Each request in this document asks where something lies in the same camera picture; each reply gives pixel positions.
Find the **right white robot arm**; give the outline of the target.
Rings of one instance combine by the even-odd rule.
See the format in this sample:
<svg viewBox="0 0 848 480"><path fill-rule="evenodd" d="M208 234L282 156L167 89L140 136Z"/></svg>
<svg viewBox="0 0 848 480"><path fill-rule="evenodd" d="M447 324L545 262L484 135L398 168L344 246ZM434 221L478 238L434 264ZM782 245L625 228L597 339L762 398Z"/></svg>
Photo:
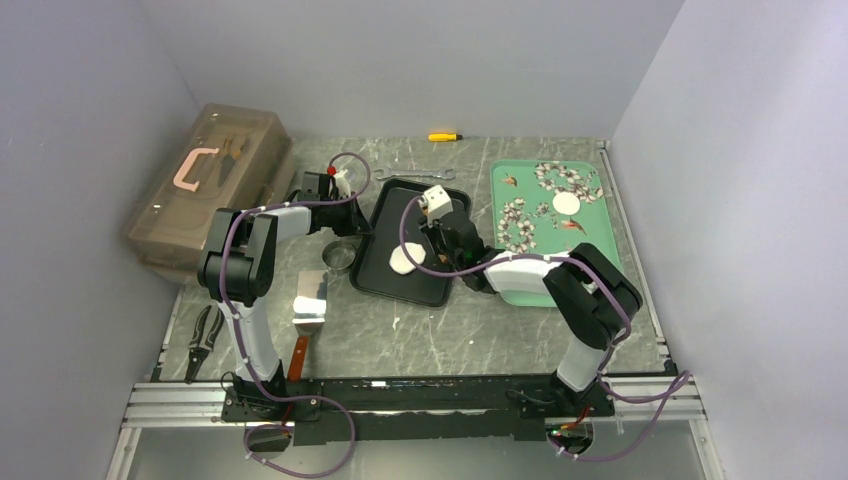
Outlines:
<svg viewBox="0 0 848 480"><path fill-rule="evenodd" d="M421 266L422 272L459 277L469 289L485 294L522 292L553 301L574 339L555 371L558 382L551 388L551 401L564 415L578 413L643 306L635 285L590 243L553 255L515 254L485 245L465 213L422 211L419 228L448 266L445 272Z"/></svg>

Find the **white dough ball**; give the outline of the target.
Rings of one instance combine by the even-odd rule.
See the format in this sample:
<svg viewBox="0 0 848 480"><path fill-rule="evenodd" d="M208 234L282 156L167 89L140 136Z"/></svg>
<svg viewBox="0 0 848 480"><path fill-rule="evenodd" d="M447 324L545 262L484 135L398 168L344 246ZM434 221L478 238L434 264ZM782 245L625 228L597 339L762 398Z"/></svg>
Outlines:
<svg viewBox="0 0 848 480"><path fill-rule="evenodd" d="M408 275L421 265L427 256L426 249L419 243L405 242L397 246L389 258L389 268L396 274Z"/></svg>

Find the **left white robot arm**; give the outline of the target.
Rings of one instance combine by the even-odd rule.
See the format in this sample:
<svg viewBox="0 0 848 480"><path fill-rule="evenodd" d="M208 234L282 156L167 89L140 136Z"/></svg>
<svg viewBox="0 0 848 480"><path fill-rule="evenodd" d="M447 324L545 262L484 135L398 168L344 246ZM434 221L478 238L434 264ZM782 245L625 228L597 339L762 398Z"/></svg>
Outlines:
<svg viewBox="0 0 848 480"><path fill-rule="evenodd" d="M264 420L287 406L285 369L270 333L265 297L275 276L282 240L330 229L338 237L372 232L358 204L348 169L306 172L299 187L280 203L247 210L218 209L197 269L223 313L237 365L233 389Z"/></svg>

